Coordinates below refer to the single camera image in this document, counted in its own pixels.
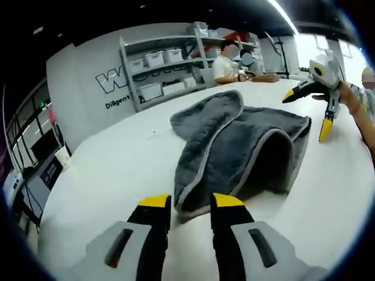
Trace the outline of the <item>person's right hand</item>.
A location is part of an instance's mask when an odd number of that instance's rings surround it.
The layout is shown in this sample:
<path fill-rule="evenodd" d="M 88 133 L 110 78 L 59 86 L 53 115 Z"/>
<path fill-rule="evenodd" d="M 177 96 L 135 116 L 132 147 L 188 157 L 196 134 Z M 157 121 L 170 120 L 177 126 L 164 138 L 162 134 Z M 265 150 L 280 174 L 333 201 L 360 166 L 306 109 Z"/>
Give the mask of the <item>person's right hand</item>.
<path fill-rule="evenodd" d="M 344 82 L 340 82 L 337 86 L 337 89 L 339 90 L 341 103 L 347 106 L 351 115 L 355 115 L 362 107 L 358 98 L 354 95 L 349 86 Z"/>

